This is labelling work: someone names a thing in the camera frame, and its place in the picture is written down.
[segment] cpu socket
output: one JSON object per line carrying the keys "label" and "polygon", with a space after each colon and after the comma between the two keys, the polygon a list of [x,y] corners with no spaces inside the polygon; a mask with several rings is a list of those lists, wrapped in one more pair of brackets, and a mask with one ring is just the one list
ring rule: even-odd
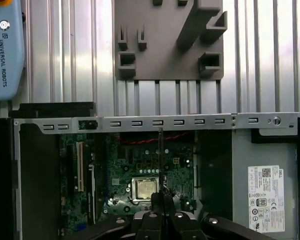
{"label": "cpu socket", "polygon": [[159,177],[133,177],[131,196],[133,202],[151,202],[151,195],[159,192]]}

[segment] gray 3d printed holder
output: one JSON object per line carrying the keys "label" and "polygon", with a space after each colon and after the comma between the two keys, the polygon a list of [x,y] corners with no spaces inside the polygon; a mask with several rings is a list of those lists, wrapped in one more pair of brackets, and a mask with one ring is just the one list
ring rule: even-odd
{"label": "gray 3d printed holder", "polygon": [[220,80],[221,0],[115,0],[116,78]]}

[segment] universal robots logo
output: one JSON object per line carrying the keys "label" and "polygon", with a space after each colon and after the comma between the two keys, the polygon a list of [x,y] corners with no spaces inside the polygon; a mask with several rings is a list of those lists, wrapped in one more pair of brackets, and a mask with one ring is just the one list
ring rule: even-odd
{"label": "universal robots logo", "polygon": [[5,41],[8,38],[7,33],[2,33],[2,39],[0,39],[0,66],[1,66],[1,78],[2,86],[6,88],[7,83],[7,71],[6,71],[6,51],[5,51]]}

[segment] metal frame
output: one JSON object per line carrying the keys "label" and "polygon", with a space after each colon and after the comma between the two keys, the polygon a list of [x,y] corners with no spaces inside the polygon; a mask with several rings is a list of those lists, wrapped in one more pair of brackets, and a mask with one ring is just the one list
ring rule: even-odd
{"label": "metal frame", "polygon": [[[18,165],[18,188],[16,193],[16,230],[22,239],[21,153],[20,136],[22,124],[36,124],[43,134],[118,133],[193,130],[237,130],[259,129],[263,136],[297,136],[300,112],[292,113],[238,113],[238,114],[194,114],[167,116],[124,117],[73,117],[14,119],[14,151]],[[96,121],[97,128],[80,130],[80,121]]]}
{"label": "metal frame", "polygon": [[[170,116],[123,116],[123,117],[73,117],[15,119],[15,129],[21,124],[36,124],[44,134],[114,133],[188,131],[188,130],[271,130],[270,135],[297,135],[300,113],[238,113],[238,114],[194,114]],[[80,121],[96,121],[94,130],[80,130]]]}

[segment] barcode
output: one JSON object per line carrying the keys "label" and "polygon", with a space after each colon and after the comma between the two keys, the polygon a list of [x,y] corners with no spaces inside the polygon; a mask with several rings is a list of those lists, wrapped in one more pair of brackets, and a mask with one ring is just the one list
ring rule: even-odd
{"label": "barcode", "polygon": [[270,178],[271,177],[271,168],[262,168],[262,177]]}

